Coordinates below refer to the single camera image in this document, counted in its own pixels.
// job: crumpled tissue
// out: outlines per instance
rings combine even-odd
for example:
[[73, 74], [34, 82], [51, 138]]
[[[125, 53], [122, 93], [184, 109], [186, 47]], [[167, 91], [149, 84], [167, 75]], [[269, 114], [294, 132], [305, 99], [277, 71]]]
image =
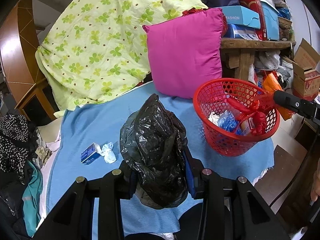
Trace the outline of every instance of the crumpled tissue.
[[113, 149], [113, 143], [110, 142], [108, 144], [104, 144], [102, 146], [100, 155], [104, 157], [104, 160], [106, 163], [114, 163], [117, 159], [115, 154], [112, 151]]
[[211, 112], [210, 116], [209, 116], [209, 121], [214, 123], [216, 126], [218, 126], [218, 120], [219, 120], [220, 116], [215, 114], [215, 112]]

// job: teal jacket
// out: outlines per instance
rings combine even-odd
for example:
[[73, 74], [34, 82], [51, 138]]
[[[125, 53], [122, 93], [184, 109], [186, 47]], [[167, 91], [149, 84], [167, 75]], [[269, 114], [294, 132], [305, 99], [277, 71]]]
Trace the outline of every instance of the teal jacket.
[[23, 200], [23, 219], [26, 224], [28, 236], [32, 237], [36, 232], [36, 227], [40, 221], [39, 201], [42, 192], [42, 174], [33, 163], [27, 160], [33, 168], [32, 178], [22, 195]]

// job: pink pillow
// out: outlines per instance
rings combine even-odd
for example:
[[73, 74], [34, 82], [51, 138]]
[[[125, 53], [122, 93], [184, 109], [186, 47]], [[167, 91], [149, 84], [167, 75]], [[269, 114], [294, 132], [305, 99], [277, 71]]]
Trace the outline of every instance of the pink pillow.
[[203, 83], [221, 78], [222, 10], [181, 16], [146, 26], [148, 58], [156, 89], [169, 96], [193, 98]]

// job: white wall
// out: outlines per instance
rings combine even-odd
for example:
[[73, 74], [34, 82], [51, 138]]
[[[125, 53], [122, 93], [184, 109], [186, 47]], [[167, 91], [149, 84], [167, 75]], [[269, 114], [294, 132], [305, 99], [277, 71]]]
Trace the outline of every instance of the white wall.
[[320, 54], [320, 28], [308, 8], [301, 0], [286, 0], [286, 2], [291, 9], [292, 27], [297, 42], [294, 52], [297, 51], [302, 38], [304, 38]]
[[35, 25], [45, 27], [45, 30], [37, 35], [39, 44], [42, 44], [61, 13], [38, 0], [32, 0], [32, 8]]

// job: metal screw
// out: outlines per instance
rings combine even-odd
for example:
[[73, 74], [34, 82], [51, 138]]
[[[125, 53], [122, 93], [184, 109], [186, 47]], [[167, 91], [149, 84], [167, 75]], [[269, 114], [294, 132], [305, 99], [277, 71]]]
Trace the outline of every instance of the metal screw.
[[210, 169], [203, 169], [203, 170], [202, 170], [202, 173], [203, 173], [204, 175], [210, 175], [210, 174], [212, 173], [212, 171], [211, 171]]
[[246, 183], [248, 180], [247, 180], [247, 178], [246, 177], [243, 177], [243, 176], [240, 176], [239, 178], [238, 178], [238, 180], [241, 182], [241, 183]]
[[113, 174], [113, 175], [120, 175], [121, 172], [122, 172], [122, 171], [121, 171], [120, 169], [115, 169], [115, 170], [112, 171], [112, 174]]
[[76, 178], [76, 182], [77, 182], [77, 183], [82, 183], [82, 182], [84, 182], [84, 177], [83, 177], [83, 176], [77, 177], [77, 178]]

